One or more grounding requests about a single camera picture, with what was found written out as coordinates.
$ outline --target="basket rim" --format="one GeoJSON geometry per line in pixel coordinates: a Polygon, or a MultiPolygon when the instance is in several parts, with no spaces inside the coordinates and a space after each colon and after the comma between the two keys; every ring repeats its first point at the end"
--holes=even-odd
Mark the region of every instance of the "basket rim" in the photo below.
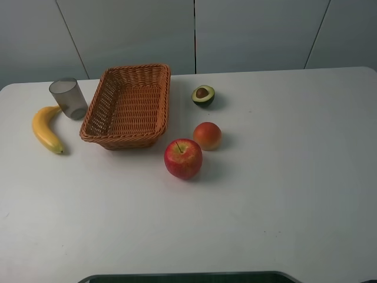
{"type": "MultiPolygon", "coordinates": [[[[118,67],[110,67],[104,71],[102,74],[98,85],[104,85],[104,81],[108,75],[108,73],[112,70],[119,70],[119,69],[135,69],[135,68],[144,68],[144,67],[163,67],[163,71],[169,73],[170,75],[170,67],[167,64],[163,63],[151,63],[151,64],[139,64],[139,65],[129,65],[129,66],[118,66],[118,67]]],[[[126,138],[133,138],[133,142],[138,142],[140,140],[141,142],[154,140],[156,137],[162,135],[165,133],[167,129],[167,123],[163,123],[161,127],[153,132],[147,133],[147,134],[111,134],[111,135],[90,135],[86,133],[86,128],[88,126],[89,120],[93,115],[93,108],[95,107],[97,103],[98,93],[101,91],[102,88],[97,87],[93,99],[90,102],[88,111],[84,117],[84,121],[82,122],[81,128],[80,128],[80,138],[83,139],[85,142],[93,142],[93,143],[101,143],[101,140],[106,142],[116,142],[118,139],[126,139],[126,138]]],[[[170,89],[170,80],[168,81],[167,89],[169,91],[170,89]]],[[[165,103],[164,103],[164,109],[168,114],[168,95],[166,96],[165,103]]]]}

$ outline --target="brown woven basket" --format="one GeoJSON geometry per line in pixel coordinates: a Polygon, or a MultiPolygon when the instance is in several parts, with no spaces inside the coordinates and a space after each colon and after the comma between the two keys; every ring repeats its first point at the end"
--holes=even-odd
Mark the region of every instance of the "brown woven basket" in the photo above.
{"type": "Polygon", "coordinates": [[[151,146],[166,131],[169,88],[168,65],[108,69],[85,115],[80,137],[109,150],[151,146]]]}

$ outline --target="avocado half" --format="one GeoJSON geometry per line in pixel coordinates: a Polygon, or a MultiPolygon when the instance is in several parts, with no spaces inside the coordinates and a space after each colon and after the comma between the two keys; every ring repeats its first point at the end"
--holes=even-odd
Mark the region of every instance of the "avocado half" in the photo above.
{"type": "Polygon", "coordinates": [[[214,100],[214,89],[208,85],[201,85],[194,90],[191,99],[196,105],[207,107],[214,100]]]}

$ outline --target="avocado skin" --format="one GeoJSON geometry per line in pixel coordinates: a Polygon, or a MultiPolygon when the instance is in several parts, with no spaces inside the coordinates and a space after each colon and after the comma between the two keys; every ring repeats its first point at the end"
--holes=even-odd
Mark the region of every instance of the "avocado skin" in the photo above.
{"type": "Polygon", "coordinates": [[[206,108],[212,103],[212,101],[214,100],[214,96],[215,96],[215,94],[213,94],[213,96],[210,99],[208,99],[207,101],[198,102],[198,101],[193,100],[193,102],[196,105],[200,106],[201,108],[206,108]]]}

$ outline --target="red apple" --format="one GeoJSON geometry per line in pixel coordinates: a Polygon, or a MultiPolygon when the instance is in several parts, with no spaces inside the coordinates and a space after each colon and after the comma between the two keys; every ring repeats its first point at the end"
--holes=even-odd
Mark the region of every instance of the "red apple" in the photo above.
{"type": "Polygon", "coordinates": [[[221,130],[214,123],[201,123],[195,128],[194,141],[203,150],[215,150],[221,143],[221,130]]]}
{"type": "Polygon", "coordinates": [[[201,168],[203,155],[200,146],[189,139],[172,141],[165,150],[165,165],[175,177],[187,180],[201,168]]]}

